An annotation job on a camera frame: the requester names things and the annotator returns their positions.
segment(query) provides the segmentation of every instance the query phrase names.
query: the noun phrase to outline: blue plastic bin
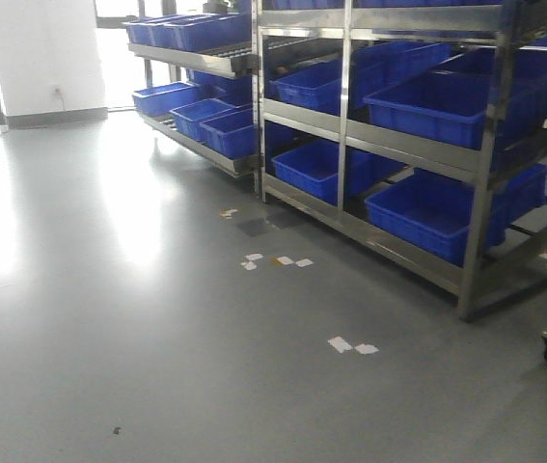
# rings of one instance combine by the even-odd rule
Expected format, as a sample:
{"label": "blue plastic bin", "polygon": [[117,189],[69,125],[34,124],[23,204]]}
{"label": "blue plastic bin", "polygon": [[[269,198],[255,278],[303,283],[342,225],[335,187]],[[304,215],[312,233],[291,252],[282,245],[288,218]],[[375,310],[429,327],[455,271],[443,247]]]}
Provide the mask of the blue plastic bin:
{"label": "blue plastic bin", "polygon": [[175,82],[174,84],[139,90],[132,94],[136,110],[147,116],[167,114],[179,106],[191,104],[201,97],[196,85]]}
{"label": "blue plastic bin", "polygon": [[[366,199],[369,221],[455,265],[464,261],[474,191],[463,183],[417,170]],[[505,241],[507,208],[494,201],[485,249]]]}
{"label": "blue plastic bin", "polygon": [[170,112],[175,119],[177,130],[197,142],[205,140],[201,123],[235,111],[229,104],[217,99],[203,99],[197,103],[181,106]]}
{"label": "blue plastic bin", "polygon": [[[449,58],[447,44],[409,41],[382,43],[356,51],[353,55],[351,108],[365,105],[364,97],[413,77]],[[281,77],[272,83],[280,100],[316,111],[340,113],[342,61],[319,63]]]}
{"label": "blue plastic bin", "polygon": [[[369,189],[390,177],[403,164],[360,150],[348,150],[346,197]],[[273,158],[276,176],[297,188],[329,203],[338,202],[339,145],[316,140]]]}
{"label": "blue plastic bin", "polygon": [[[494,71],[494,48],[480,48],[456,56],[434,68],[436,71],[449,71],[475,75],[492,75]],[[522,48],[515,58],[516,81],[547,83],[547,50]]]}
{"label": "blue plastic bin", "polygon": [[213,85],[229,94],[247,94],[252,92],[252,76],[245,75],[238,79],[227,79],[217,76]]}
{"label": "blue plastic bin", "polygon": [[[205,142],[229,159],[250,156],[256,152],[256,127],[251,109],[231,113],[202,123]],[[267,140],[270,147],[288,143],[294,130],[284,125],[267,123]]]}
{"label": "blue plastic bin", "polygon": [[[480,150],[489,78],[431,72],[365,98],[372,124]],[[513,85],[496,152],[539,129],[546,117],[542,90]]]}
{"label": "blue plastic bin", "polygon": [[154,23],[149,28],[150,43],[162,48],[178,48],[178,29],[174,26],[213,20],[216,17],[217,14],[179,14],[171,20]]}
{"label": "blue plastic bin", "polygon": [[507,221],[515,222],[531,210],[547,202],[547,166],[535,164],[514,177],[506,187],[503,196],[507,207]]}
{"label": "blue plastic bin", "polygon": [[218,96],[217,99],[220,101],[224,101],[225,103],[229,104],[236,110],[246,109],[248,107],[251,107],[253,104],[252,100],[252,94],[245,94],[245,93],[239,93],[239,94],[227,94]]}
{"label": "blue plastic bin", "polygon": [[150,28],[155,24],[163,24],[181,17],[182,14],[170,14],[162,17],[142,17],[124,24],[131,43],[152,45]]}
{"label": "blue plastic bin", "polygon": [[445,43],[391,41],[360,48],[353,54],[352,107],[365,106],[367,95],[415,77],[450,55],[451,47]]}
{"label": "blue plastic bin", "polygon": [[343,8],[343,0],[273,0],[274,10],[313,10]]}
{"label": "blue plastic bin", "polygon": [[219,48],[248,41],[252,35],[252,20],[248,14],[219,15],[166,27],[176,32],[176,49],[183,51]]}
{"label": "blue plastic bin", "polygon": [[456,7],[499,5],[503,0],[356,0],[359,8]]}
{"label": "blue plastic bin", "polygon": [[[452,58],[434,70],[491,76],[493,69],[494,49],[480,48]],[[528,82],[539,88],[539,109],[543,119],[547,119],[547,50],[518,50],[514,79],[516,82]]]}
{"label": "blue plastic bin", "polygon": [[272,82],[284,103],[328,114],[340,113],[342,61],[318,63]]}

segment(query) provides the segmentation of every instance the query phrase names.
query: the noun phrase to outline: white wall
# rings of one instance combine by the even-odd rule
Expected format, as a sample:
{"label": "white wall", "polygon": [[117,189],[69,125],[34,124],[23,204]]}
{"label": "white wall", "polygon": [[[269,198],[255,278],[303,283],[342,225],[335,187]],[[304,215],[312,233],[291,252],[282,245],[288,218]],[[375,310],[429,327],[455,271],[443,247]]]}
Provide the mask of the white wall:
{"label": "white wall", "polygon": [[0,93],[8,117],[104,107],[93,0],[0,0]]}

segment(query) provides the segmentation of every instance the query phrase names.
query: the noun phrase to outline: metal shelf post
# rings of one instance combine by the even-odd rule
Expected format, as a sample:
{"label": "metal shelf post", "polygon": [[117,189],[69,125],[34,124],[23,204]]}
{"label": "metal shelf post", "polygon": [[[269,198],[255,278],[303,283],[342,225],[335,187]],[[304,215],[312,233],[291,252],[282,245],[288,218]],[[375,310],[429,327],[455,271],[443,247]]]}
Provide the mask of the metal shelf post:
{"label": "metal shelf post", "polygon": [[[525,160],[505,171],[491,171],[499,125],[506,112],[513,82],[516,51],[530,41],[547,35],[547,0],[526,2],[504,0],[502,5],[414,8],[363,8],[353,2],[332,10],[266,11],[262,0],[254,0],[257,13],[257,43],[260,75],[260,156],[262,197],[273,195],[335,230],[357,240],[382,256],[427,278],[458,296],[457,313],[471,320],[479,313],[478,299],[500,279],[547,248],[547,226],[540,231],[511,229],[528,239],[504,256],[484,258],[483,243],[489,223],[493,191],[515,174],[547,155],[547,129],[507,148],[522,151]],[[267,41],[273,37],[320,38],[342,41],[341,112],[320,113],[265,97]],[[449,41],[496,46],[494,72],[490,81],[486,122],[481,150],[468,150],[414,135],[351,120],[348,96],[353,41],[414,40]],[[339,183],[337,207],[284,183],[265,171],[267,164],[265,123],[281,123],[316,137],[338,142]],[[346,147],[366,150],[414,167],[456,178],[475,188],[465,264],[457,267],[393,236],[346,211]]]}

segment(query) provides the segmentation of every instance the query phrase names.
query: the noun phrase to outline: metal rack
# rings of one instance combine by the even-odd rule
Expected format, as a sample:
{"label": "metal rack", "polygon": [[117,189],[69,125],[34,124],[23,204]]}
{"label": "metal rack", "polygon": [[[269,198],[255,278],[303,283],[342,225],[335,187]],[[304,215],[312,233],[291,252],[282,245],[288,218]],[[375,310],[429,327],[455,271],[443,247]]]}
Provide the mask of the metal rack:
{"label": "metal rack", "polygon": [[[140,45],[130,43],[130,51],[136,56],[149,61],[159,61],[178,68],[191,68],[209,74],[225,78],[235,79],[253,73],[258,61],[253,53],[253,45],[249,42],[238,43],[213,50],[192,53],[170,48]],[[277,38],[268,44],[267,53],[270,55],[271,63],[281,64],[288,60],[302,61],[314,57],[333,53],[337,48],[331,41],[311,38]],[[256,89],[259,78],[255,75]],[[149,118],[141,115],[142,119],[155,130],[175,140],[184,147],[194,151],[199,156],[211,162],[215,167],[229,174],[231,177],[243,177],[252,174],[258,169],[257,148],[254,148],[254,155],[246,158],[231,160],[219,152],[196,142],[189,137],[177,132],[174,129],[172,119]]]}
{"label": "metal rack", "polygon": [[[509,150],[523,150],[525,161],[505,172],[491,172],[499,123],[506,118],[516,50],[547,35],[547,0],[504,0],[478,7],[355,9],[352,0],[337,10],[265,11],[254,1],[259,55],[260,154],[265,166],[264,123],[281,123],[340,144],[338,206],[320,201],[261,169],[263,199],[272,195],[291,204],[378,254],[430,280],[458,297],[457,314],[470,320],[480,313],[479,299],[492,293],[503,276],[513,273],[547,248],[547,226],[540,231],[514,227],[527,239],[498,258],[482,251],[494,190],[524,167],[547,155],[547,129]],[[271,67],[267,44],[275,37],[342,40],[341,115],[332,116],[268,99],[263,85]],[[357,40],[449,41],[496,47],[490,101],[481,150],[468,150],[384,129],[348,118],[350,55]],[[348,212],[344,197],[346,147],[377,153],[411,166],[468,182],[475,187],[470,235],[463,267],[457,267]]]}

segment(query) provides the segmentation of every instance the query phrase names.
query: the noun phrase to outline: gray epoxy floor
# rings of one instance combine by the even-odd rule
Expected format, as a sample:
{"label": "gray epoxy floor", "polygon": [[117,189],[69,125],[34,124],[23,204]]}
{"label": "gray epoxy floor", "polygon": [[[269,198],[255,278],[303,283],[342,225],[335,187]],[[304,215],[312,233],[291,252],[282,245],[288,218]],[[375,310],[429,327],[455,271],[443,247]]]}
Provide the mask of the gray epoxy floor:
{"label": "gray epoxy floor", "polygon": [[251,189],[129,113],[0,137],[0,462],[547,463],[547,292],[463,324]]}

